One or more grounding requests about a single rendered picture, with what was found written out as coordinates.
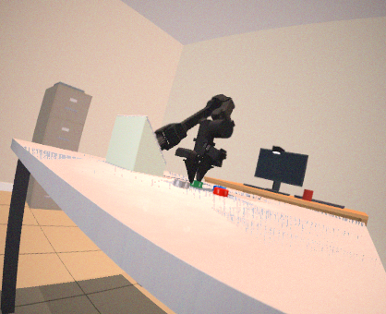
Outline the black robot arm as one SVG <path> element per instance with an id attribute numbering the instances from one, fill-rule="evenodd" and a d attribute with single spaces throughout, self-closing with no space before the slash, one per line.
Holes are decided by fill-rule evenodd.
<path id="1" fill-rule="evenodd" d="M 199 124 L 198 135 L 200 136 L 212 139 L 231 138 L 235 123 L 231 120 L 230 115 L 234 108 L 235 104 L 231 97 L 223 94 L 211 97 L 206 107 L 194 115 L 189 116 L 180 123 L 169 123 L 155 131 L 155 137 L 161 150 L 169 151 L 178 145 L 180 140 L 187 136 L 187 131 L 197 124 Z M 212 120 L 207 117 L 211 117 Z M 208 154 L 213 160 L 220 163 L 227 158 L 227 151 L 214 148 L 213 145 L 210 145 L 209 140 L 205 142 L 200 154 Z"/>

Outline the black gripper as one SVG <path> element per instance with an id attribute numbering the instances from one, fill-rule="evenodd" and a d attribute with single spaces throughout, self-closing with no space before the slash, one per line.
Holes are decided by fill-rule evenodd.
<path id="1" fill-rule="evenodd" d="M 177 148 L 175 151 L 175 156 L 187 158 L 186 160 L 183 159 L 183 161 L 185 162 L 188 180 L 191 184 L 193 183 L 195 176 L 196 180 L 201 182 L 202 178 L 210 169 L 214 168 L 214 166 L 222 167 L 223 165 L 223 163 L 213 160 L 208 154 L 200 154 L 202 147 L 207 140 L 210 141 L 210 145 L 215 146 L 212 138 L 197 135 L 197 138 L 193 138 L 193 141 L 196 141 L 194 150 Z"/>

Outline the green block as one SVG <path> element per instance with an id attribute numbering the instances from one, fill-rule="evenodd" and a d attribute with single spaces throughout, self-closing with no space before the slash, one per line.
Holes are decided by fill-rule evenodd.
<path id="1" fill-rule="evenodd" d="M 203 182 L 199 182 L 199 181 L 197 181 L 197 180 L 194 180 L 192 184 L 190 183 L 190 185 L 191 185 L 192 187 L 202 188 Z"/>

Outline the red block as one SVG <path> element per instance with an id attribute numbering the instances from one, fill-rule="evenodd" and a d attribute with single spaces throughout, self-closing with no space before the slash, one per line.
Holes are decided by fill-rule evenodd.
<path id="1" fill-rule="evenodd" d="M 222 188 L 217 188 L 215 187 L 214 190 L 213 190 L 213 194 L 217 194 L 217 195 L 220 195 L 220 196 L 223 196 L 223 197 L 227 197 L 228 195 L 228 189 L 222 189 Z"/>

